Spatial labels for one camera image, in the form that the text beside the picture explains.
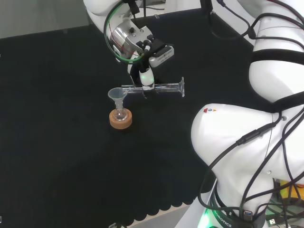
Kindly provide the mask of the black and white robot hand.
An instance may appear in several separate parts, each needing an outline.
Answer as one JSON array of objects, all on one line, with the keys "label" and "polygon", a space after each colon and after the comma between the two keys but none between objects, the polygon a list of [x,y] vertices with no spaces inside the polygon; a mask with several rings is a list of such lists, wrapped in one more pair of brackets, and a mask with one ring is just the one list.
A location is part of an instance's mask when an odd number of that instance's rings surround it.
[{"label": "black and white robot hand", "polygon": [[149,98],[155,92],[155,80],[149,64],[140,63],[128,66],[128,73],[136,87],[142,87],[144,98]]}]

